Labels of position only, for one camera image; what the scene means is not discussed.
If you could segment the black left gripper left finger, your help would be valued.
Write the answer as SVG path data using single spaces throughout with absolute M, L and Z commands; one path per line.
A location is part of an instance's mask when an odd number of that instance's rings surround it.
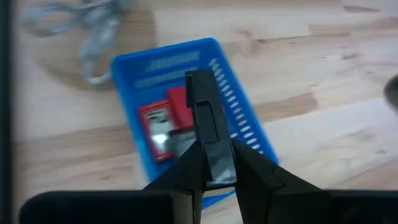
M 204 153 L 199 141 L 142 190 L 52 191 L 20 209 L 20 223 L 200 223 Z

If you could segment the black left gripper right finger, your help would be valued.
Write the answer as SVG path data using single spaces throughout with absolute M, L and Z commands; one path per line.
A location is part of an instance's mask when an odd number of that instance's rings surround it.
M 397 191 L 320 189 L 238 140 L 236 195 L 244 223 L 397 224 Z

